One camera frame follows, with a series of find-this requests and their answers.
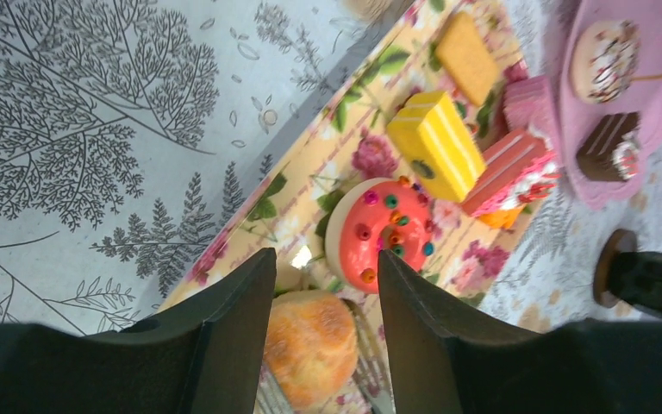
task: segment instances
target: chocolate cake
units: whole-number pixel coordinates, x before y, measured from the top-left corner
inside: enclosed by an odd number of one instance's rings
[[[638,173],[637,112],[606,115],[578,150],[578,165],[592,181],[628,181]]]

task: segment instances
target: bread bun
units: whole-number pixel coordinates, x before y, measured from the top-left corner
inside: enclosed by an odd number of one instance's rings
[[[289,292],[272,301],[265,362],[296,410],[333,397],[358,359],[349,309],[326,291]]]

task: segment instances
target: floral placemat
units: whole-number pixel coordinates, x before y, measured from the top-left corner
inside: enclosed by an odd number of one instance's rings
[[[440,28],[451,13],[462,9],[476,19],[503,72],[480,108],[465,100],[433,54]],[[286,273],[295,271],[308,284],[356,301],[378,330],[380,345],[386,352],[378,296],[367,296],[346,285],[328,270],[324,260],[323,236],[331,211],[363,180],[413,177],[384,134],[386,123],[410,95],[449,91],[478,145],[487,147],[505,128],[498,107],[503,85],[512,78],[526,77],[526,71],[509,18],[497,0],[413,3],[370,59],[299,137],[276,171],[268,175],[240,218],[236,217],[217,236],[162,308],[215,283],[259,248],[275,247],[278,288],[298,288],[296,283],[283,285],[288,279]],[[462,214],[455,203],[434,200],[436,252],[428,258],[422,276],[478,305],[540,203],[530,204],[512,229],[500,231]],[[360,412],[363,406],[359,391],[350,384],[322,412]]]

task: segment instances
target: fork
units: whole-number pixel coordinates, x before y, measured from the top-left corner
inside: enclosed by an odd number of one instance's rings
[[[261,414],[289,414],[293,412],[290,402],[280,388],[278,380],[263,361],[260,368],[260,381],[255,399],[255,410]]]
[[[374,414],[393,414],[392,387],[374,331],[357,304],[347,299],[344,302],[352,312],[359,338],[359,361],[353,373],[353,381],[372,406]]]

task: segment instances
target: toy cake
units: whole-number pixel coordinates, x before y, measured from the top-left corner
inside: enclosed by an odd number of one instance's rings
[[[444,91],[411,97],[387,125],[387,135],[432,197],[463,201],[486,168]]]
[[[494,83],[501,76],[496,61],[478,33],[473,17],[458,13],[435,49],[440,63],[465,97],[476,106],[484,104]]]
[[[516,211],[524,204],[546,197],[555,186],[557,164],[554,153],[544,140],[524,129],[504,136],[484,152],[488,168],[461,204],[472,217],[490,215],[499,210]],[[484,220],[512,223],[515,216],[487,216]]]
[[[383,249],[420,269],[434,252],[429,203],[407,177],[368,179],[352,188],[328,220],[324,247],[331,271],[362,292],[379,293]]]
[[[577,160],[592,181],[628,181],[638,173],[636,112],[606,115],[578,150]]]
[[[545,137],[548,148],[559,142],[559,124],[552,87],[546,76],[537,76],[506,86],[503,114],[509,130],[536,129]]]
[[[588,104],[602,104],[624,92],[638,65],[640,33],[628,20],[595,22],[578,39],[570,82]]]

